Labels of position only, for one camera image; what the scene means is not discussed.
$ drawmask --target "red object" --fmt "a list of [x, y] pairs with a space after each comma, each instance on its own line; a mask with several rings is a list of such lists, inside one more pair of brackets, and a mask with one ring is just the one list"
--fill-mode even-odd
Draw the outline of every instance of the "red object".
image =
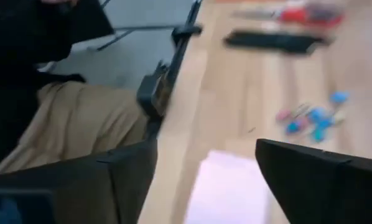
[[291, 111], [290, 110], [280, 110], [278, 114], [276, 115], [276, 120], [277, 121], [284, 121], [287, 118], [291, 116]]
[[300, 124], [301, 130], [305, 129], [306, 127], [309, 126], [309, 119], [306, 116], [302, 116], [301, 118], [298, 119], [298, 122]]
[[309, 17], [309, 11], [306, 8], [292, 8], [283, 10], [278, 19], [282, 22], [296, 22], [307, 26], [324, 27], [336, 26], [343, 20], [343, 15], [341, 14], [328, 20], [311, 20]]

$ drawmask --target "gray floor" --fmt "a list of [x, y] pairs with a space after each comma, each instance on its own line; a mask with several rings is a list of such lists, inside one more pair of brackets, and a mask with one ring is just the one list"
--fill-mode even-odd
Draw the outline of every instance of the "gray floor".
[[[192, 0], [111, 0], [105, 11], [113, 27], [181, 24], [191, 5]], [[101, 52], [90, 49], [114, 37], [79, 43], [53, 72], [81, 73], [91, 84], [136, 90], [159, 60], [170, 62], [174, 53], [170, 33], [171, 30], [134, 32]]]

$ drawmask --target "blue pushpin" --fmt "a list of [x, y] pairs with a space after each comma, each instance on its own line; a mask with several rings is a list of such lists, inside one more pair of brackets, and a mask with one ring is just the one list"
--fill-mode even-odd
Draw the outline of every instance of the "blue pushpin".
[[316, 127], [312, 132], [312, 138], [315, 142], [322, 142], [325, 139], [325, 129]]
[[349, 98], [349, 93], [347, 92], [342, 92], [342, 91], [337, 91], [330, 96], [330, 101], [335, 104], [342, 104], [346, 102]]
[[318, 128], [326, 129], [333, 126], [332, 118], [324, 118], [317, 123]]
[[325, 111], [323, 108], [314, 108], [308, 113], [308, 119], [312, 123], [319, 123], [325, 117]]
[[287, 134], [293, 134], [298, 132], [300, 129], [300, 123], [298, 121], [293, 121], [287, 126]]

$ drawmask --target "wooden table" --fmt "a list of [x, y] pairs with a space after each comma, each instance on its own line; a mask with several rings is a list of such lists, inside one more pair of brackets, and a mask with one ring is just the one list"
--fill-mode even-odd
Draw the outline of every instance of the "wooden table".
[[[273, 22], [231, 18], [253, 3], [202, 3], [171, 106], [159, 135], [159, 160], [139, 223], [182, 223], [199, 163], [217, 149], [254, 158], [257, 138], [294, 142], [372, 158], [372, 0], [344, 1], [346, 21], [336, 41], [309, 57], [279, 52], [229, 49], [222, 39], [234, 28], [299, 30]], [[335, 90], [350, 92], [346, 121], [327, 139], [289, 139], [276, 124], [283, 107], [311, 103], [330, 109]], [[287, 223], [271, 199], [270, 223]]]

